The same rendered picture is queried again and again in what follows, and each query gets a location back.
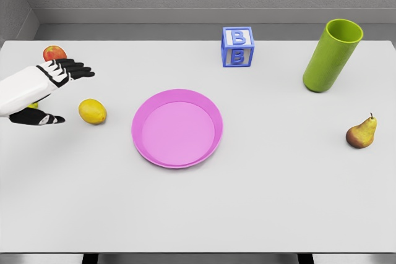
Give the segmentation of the pink round plate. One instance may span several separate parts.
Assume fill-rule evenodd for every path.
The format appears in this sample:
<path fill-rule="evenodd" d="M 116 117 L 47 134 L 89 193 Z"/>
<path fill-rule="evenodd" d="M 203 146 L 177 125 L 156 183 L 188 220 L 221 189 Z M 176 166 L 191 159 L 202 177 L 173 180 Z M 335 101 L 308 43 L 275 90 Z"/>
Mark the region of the pink round plate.
<path fill-rule="evenodd" d="M 148 98 L 136 111 L 131 136 L 149 162 L 171 169 L 188 168 L 209 158 L 223 135 L 223 118 L 205 95 L 172 89 Z"/>

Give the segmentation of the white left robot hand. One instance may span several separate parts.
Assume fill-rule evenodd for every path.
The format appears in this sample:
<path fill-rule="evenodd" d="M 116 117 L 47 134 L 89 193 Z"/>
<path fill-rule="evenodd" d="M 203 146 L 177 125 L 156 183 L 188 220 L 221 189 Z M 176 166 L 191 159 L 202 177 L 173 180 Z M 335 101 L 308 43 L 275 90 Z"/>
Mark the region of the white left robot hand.
<path fill-rule="evenodd" d="M 93 77 L 90 67 L 73 59 L 55 59 L 28 66 L 0 81 L 0 117 L 15 124 L 45 126 L 65 119 L 29 105 L 50 96 L 67 83 Z"/>

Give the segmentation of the red apple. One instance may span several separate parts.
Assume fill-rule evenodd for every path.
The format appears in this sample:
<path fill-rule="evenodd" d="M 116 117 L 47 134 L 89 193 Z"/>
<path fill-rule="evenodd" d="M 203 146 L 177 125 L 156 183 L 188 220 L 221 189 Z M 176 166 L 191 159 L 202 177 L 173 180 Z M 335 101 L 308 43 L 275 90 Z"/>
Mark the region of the red apple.
<path fill-rule="evenodd" d="M 51 45 L 43 50 L 43 59 L 44 61 L 67 59 L 67 54 L 60 46 Z"/>

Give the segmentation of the brown-yellow pear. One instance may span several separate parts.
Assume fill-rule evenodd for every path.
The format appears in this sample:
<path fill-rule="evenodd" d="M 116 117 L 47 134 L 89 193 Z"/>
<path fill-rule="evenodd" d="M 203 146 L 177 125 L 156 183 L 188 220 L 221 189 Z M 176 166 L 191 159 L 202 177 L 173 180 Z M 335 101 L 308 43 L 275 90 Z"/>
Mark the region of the brown-yellow pear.
<path fill-rule="evenodd" d="M 377 119 L 370 113 L 370 116 L 361 124 L 348 129 L 346 142 L 354 148 L 366 148 L 373 143 L 376 129 Z"/>

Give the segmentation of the yellow lemon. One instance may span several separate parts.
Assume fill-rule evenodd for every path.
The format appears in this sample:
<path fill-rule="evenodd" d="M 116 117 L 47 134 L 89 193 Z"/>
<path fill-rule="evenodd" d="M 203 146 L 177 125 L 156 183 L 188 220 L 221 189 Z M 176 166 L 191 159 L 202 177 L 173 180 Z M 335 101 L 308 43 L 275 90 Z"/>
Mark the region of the yellow lemon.
<path fill-rule="evenodd" d="M 106 121 L 106 108 L 97 100 L 83 100 L 78 107 L 80 117 L 87 123 L 97 125 Z"/>

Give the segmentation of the blue letter B block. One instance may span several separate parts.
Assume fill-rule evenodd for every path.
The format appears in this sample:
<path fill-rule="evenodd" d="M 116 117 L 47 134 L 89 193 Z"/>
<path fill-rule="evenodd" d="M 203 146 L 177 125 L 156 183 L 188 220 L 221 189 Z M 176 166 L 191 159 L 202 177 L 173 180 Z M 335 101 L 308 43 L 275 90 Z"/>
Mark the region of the blue letter B block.
<path fill-rule="evenodd" d="M 250 67 L 255 49 L 251 27 L 223 27 L 221 54 L 223 67 Z"/>

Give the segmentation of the green tall cup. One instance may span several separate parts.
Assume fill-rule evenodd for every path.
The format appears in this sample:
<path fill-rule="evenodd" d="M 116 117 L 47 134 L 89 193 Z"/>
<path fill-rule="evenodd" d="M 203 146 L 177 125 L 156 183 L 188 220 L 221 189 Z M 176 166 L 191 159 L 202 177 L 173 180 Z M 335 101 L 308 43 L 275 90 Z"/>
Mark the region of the green tall cup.
<path fill-rule="evenodd" d="M 362 28 L 351 20 L 333 19 L 327 22 L 304 71 L 305 87 L 316 93 L 329 90 L 363 35 Z"/>

